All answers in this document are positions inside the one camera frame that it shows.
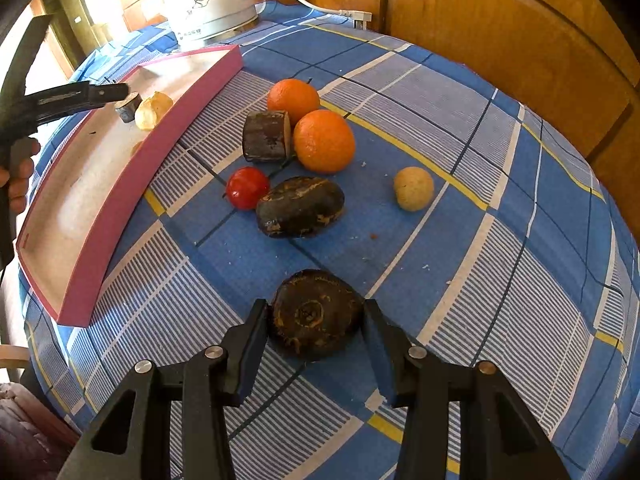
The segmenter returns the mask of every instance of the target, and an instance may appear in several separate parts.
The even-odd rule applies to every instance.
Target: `blue checkered tablecloth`
[[[187,129],[140,200],[110,263],[88,329],[57,326],[20,276],[25,327],[47,397],[85,428],[140,359],[165,365],[219,342],[255,298],[307,267],[375,297],[447,361],[496,362],[574,479],[616,463],[640,424],[638,247],[614,200],[549,123],[465,67],[336,16],[268,2],[241,45],[244,70]],[[103,47],[78,78],[117,79],[175,48],[162,27]],[[296,77],[348,118],[353,163],[332,177],[347,212],[308,240],[272,240],[233,209],[224,183],[241,157],[247,112]],[[80,117],[60,125],[36,181]],[[436,197],[407,213],[392,179],[433,175]],[[276,184],[306,174],[293,163]],[[226,410],[239,479],[384,479],[405,410],[385,405],[364,343],[303,364],[267,348],[254,392]],[[172,408],[180,478],[180,403]],[[449,475],[459,471],[450,406]]]

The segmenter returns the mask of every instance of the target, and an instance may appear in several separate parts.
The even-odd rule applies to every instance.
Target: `red tomato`
[[[258,168],[247,166],[237,170],[226,183],[226,197],[238,209],[255,209],[269,192],[269,179]]]

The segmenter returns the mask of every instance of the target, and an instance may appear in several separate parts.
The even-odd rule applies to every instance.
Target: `screw head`
[[[204,357],[208,359],[218,359],[219,357],[222,357],[223,353],[225,353],[225,350],[222,346],[213,345],[204,351]]]
[[[478,363],[478,370],[485,375],[493,375],[498,371],[498,367],[491,361],[480,361]]]
[[[146,359],[144,359],[137,362],[134,366],[134,369],[139,374],[146,374],[149,370],[151,370],[152,366],[153,365],[151,364],[151,361],[147,361]]]
[[[414,359],[424,359],[427,357],[427,351],[421,346],[412,346],[409,348],[409,357]]]

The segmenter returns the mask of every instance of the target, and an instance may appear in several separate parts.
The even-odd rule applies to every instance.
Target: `yellow stripe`
[[[338,34],[338,36],[344,36],[345,38],[351,38],[352,40],[358,40],[358,41],[361,41],[362,43],[367,43],[367,40],[363,40],[362,38],[356,38],[351,34],[345,34],[344,32],[338,32],[337,30],[331,30],[330,28],[324,28],[324,27],[320,27],[319,25],[309,25],[309,24],[307,24],[306,26],[317,28],[319,30],[324,30],[325,32],[331,32],[332,34]]]
[[[78,370],[76,369],[76,366],[74,365],[74,362],[72,361],[71,357],[69,358],[69,364],[71,365],[71,369],[76,374],[76,379],[78,380],[80,387],[84,391],[84,398],[89,402],[91,407],[94,409],[94,412],[98,413],[98,409],[95,407],[94,401],[89,395],[89,392],[84,389],[84,381],[82,381],[82,379],[80,378],[80,374],[78,373]]]
[[[391,440],[395,440],[398,444],[402,444],[402,430],[396,428],[385,418],[374,413],[367,423],[376,428],[380,433],[388,436]],[[460,463],[447,456],[447,469],[456,475],[460,474]]]
[[[395,440],[398,444],[402,444],[402,430],[396,428],[391,422],[387,422],[377,413],[371,415],[367,423],[376,428],[380,433],[388,436],[391,440]]]
[[[460,474],[460,462],[456,462],[447,456],[447,469],[456,475]]]
[[[600,341],[602,341],[603,343],[606,343],[611,346],[615,346],[616,348],[618,347],[618,344],[619,344],[618,338],[613,337],[612,335],[609,335],[609,334],[605,334],[600,330],[596,331],[596,339],[600,339]]]
[[[78,373],[78,370],[76,369],[76,365],[71,360],[71,357],[69,358],[69,364],[71,365],[71,369],[76,374],[76,379],[78,380],[78,384],[80,384],[80,387],[84,390],[84,383],[82,382],[82,379],[80,378],[80,374]]]
[[[560,164],[560,167],[561,167],[561,168],[564,170],[564,172],[569,176],[569,178],[570,178],[571,180],[573,180],[573,181],[574,181],[574,184],[575,184],[576,186],[578,186],[578,187],[580,187],[581,189],[585,190],[587,193],[589,193],[589,192],[590,192],[590,193],[593,193],[593,194],[594,194],[594,196],[597,196],[600,200],[603,200],[603,201],[604,201],[604,197],[603,197],[600,193],[598,193],[595,189],[591,189],[591,187],[589,187],[589,186],[585,186],[583,183],[581,183],[578,179],[576,179],[576,178],[571,174],[571,172],[567,169],[567,167],[562,163],[562,160],[560,160],[560,159],[558,158],[558,156],[557,156],[554,152],[552,152],[548,147],[546,147],[546,146],[544,145],[544,143],[543,143],[543,142],[540,140],[540,138],[538,137],[538,134],[534,133],[534,132],[532,131],[532,129],[531,129],[531,128],[529,128],[525,123],[522,123],[522,126],[524,127],[524,129],[525,129],[525,130],[527,130],[527,131],[528,131],[528,132],[533,136],[533,138],[534,138],[534,139],[536,139],[536,140],[540,143],[540,145],[542,146],[542,148],[543,148],[543,149],[544,149],[544,150],[545,150],[549,155],[551,155],[551,156],[556,160],[556,162],[557,162],[558,164]]]
[[[338,108],[337,106],[332,105],[327,101],[323,100],[320,102],[322,106],[328,108],[331,111],[336,112],[339,115],[342,115],[343,117],[347,114],[345,110],[342,110],[341,108]],[[363,128],[366,128],[367,130],[369,130],[371,133],[374,133],[377,136],[381,137],[382,139],[386,140],[386,142],[391,143],[396,148],[399,148],[403,152],[411,155],[414,159],[418,160],[419,162],[424,164],[427,168],[429,168],[431,171],[433,171],[433,173],[435,173],[437,176],[439,176],[446,182],[449,182],[451,186],[455,187],[460,193],[462,193],[469,200],[471,200],[471,202],[476,204],[482,211],[486,211],[487,209],[486,202],[484,202],[478,195],[476,195],[467,186],[465,186],[465,184],[463,184],[462,182],[457,180],[455,177],[453,177],[452,175],[444,171],[440,166],[438,166],[435,162],[425,157],[423,154],[416,152],[413,148],[411,148],[410,146],[407,146],[401,140],[398,140],[395,137],[389,135],[388,133],[381,130],[379,127],[374,126],[371,123],[368,123],[363,118],[360,118],[356,115],[351,114],[349,117],[347,117],[347,119],[352,121],[353,123],[359,124]]]
[[[162,207],[162,204],[158,200],[158,197],[153,191],[151,191],[151,188],[149,187],[146,188],[145,198],[146,201],[149,202],[151,209],[153,209],[154,213],[156,213],[156,216],[161,216],[162,213],[164,213],[164,207]]]
[[[33,356],[36,359],[36,364],[38,365],[38,368],[40,369],[40,373],[42,374],[42,377],[44,378],[44,381],[47,383],[47,386],[50,388],[49,391],[53,394],[54,397],[56,397],[56,400],[59,402],[60,406],[62,407],[62,409],[65,412],[67,412],[67,413],[71,412],[71,409],[66,405],[66,402],[64,400],[62,400],[62,398],[60,397],[60,395],[58,394],[56,389],[53,388],[53,381],[51,381],[51,378],[46,373],[46,371],[44,370],[44,367],[42,366],[42,363],[40,362],[40,355],[38,354],[38,347],[36,346],[36,339],[33,336],[33,328],[31,328],[31,324],[29,322],[27,322],[27,328],[29,329],[29,337],[31,338],[31,348],[33,348]]]

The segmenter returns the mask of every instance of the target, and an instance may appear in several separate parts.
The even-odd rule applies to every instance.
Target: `human hand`
[[[36,139],[31,139],[31,155],[40,153],[40,143]],[[35,165],[33,160],[25,158],[18,166],[17,174],[10,177],[5,168],[0,168],[0,187],[9,183],[9,208],[16,214],[20,214],[27,207],[27,192],[29,190],[29,179],[33,174]]]

